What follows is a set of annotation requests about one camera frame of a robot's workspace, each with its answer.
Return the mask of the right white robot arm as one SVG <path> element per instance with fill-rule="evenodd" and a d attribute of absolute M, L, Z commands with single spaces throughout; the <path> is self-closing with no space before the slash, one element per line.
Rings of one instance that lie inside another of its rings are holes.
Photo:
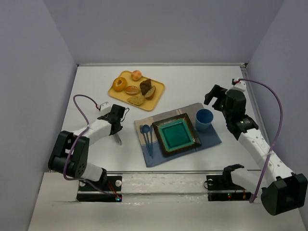
<path fill-rule="evenodd" d="M 250 153 L 261 168 L 259 178 L 242 166 L 228 166 L 227 181 L 251 192 L 250 202 L 259 198 L 270 215 L 278 215 L 305 204 L 308 180 L 304 174 L 296 174 L 267 143 L 257 123 L 246 114 L 245 83 L 238 81 L 231 89 L 215 85 L 205 95 L 208 105 L 215 98 L 213 108 L 222 112 L 228 131 Z"/>

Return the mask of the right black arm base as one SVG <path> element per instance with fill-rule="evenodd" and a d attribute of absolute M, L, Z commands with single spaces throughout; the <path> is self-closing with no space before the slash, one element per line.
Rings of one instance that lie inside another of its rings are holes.
<path fill-rule="evenodd" d="M 208 201 L 249 201 L 252 193 L 232 181 L 231 173 L 237 169 L 242 170 L 244 166 L 227 166 L 222 173 L 206 176 L 204 188 L 207 189 Z"/>

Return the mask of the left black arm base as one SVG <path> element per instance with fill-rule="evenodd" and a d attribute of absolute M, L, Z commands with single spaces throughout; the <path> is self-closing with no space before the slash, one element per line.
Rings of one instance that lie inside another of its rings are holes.
<path fill-rule="evenodd" d="M 76 200 L 79 202 L 122 202 L 122 175 L 107 175 L 106 183 L 102 186 L 98 182 L 80 182 Z"/>

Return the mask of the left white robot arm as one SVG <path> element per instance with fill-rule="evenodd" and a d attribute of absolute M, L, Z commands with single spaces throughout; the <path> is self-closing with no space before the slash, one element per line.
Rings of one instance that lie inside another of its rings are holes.
<path fill-rule="evenodd" d="M 89 147 L 100 139 L 117 134 L 123 127 L 125 107 L 108 105 L 106 114 L 86 127 L 59 133 L 48 161 L 48 168 L 73 180 L 82 180 L 102 188 L 107 182 L 106 169 L 88 162 Z"/>

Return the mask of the metal tongs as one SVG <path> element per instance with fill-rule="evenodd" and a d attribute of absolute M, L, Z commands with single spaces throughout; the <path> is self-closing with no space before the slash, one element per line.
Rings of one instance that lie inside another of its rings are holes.
<path fill-rule="evenodd" d="M 117 143 L 118 143 L 119 145 L 122 145 L 122 140 L 121 140 L 120 136 L 119 136 L 117 133 L 114 134 L 114 137 L 115 137 L 115 140 L 117 141 Z"/>

